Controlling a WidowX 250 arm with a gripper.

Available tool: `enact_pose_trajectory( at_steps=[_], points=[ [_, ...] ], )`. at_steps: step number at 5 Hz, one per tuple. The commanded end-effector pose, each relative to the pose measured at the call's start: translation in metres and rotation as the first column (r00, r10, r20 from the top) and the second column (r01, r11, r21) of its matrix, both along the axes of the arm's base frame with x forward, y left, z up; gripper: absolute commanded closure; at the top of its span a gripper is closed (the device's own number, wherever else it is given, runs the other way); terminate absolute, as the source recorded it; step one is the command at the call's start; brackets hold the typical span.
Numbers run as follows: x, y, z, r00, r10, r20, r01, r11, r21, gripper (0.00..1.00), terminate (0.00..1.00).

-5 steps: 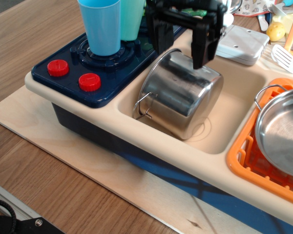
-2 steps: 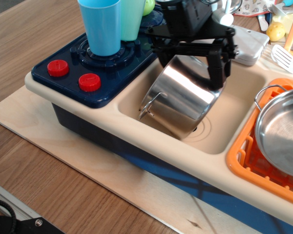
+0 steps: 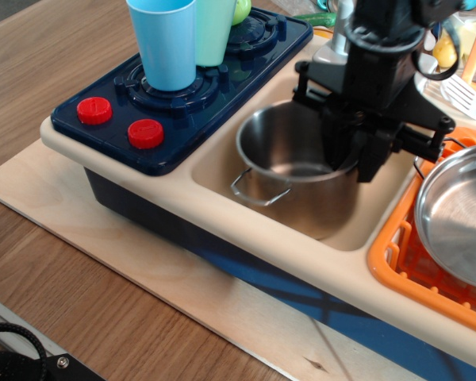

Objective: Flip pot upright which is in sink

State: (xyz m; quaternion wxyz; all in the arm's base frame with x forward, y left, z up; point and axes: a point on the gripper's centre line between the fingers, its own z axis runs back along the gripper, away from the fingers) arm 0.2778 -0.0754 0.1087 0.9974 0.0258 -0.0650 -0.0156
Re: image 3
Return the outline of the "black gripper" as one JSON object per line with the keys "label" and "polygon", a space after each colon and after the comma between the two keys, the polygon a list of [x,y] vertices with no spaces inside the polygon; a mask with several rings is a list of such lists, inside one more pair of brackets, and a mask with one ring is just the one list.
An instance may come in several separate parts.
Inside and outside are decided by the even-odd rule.
{"label": "black gripper", "polygon": [[436,161],[453,120],[417,90],[425,33],[448,24],[453,1],[357,1],[344,26],[344,65],[301,61],[295,99],[321,117],[326,163],[358,154],[359,183],[370,183],[391,152]]}

